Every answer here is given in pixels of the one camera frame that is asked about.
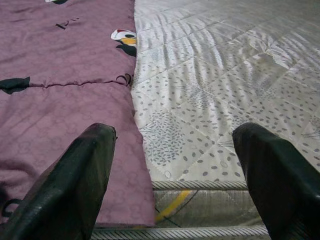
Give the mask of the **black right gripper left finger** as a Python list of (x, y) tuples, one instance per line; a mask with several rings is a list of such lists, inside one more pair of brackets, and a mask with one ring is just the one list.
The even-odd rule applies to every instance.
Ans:
[(94, 123), (47, 168), (7, 223), (3, 240), (88, 240), (112, 168), (116, 130)]

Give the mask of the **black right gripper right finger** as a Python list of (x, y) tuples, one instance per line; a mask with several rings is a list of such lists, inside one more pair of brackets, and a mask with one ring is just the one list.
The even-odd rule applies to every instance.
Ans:
[(286, 139), (252, 122), (232, 132), (249, 194), (273, 240), (320, 238), (320, 174)]

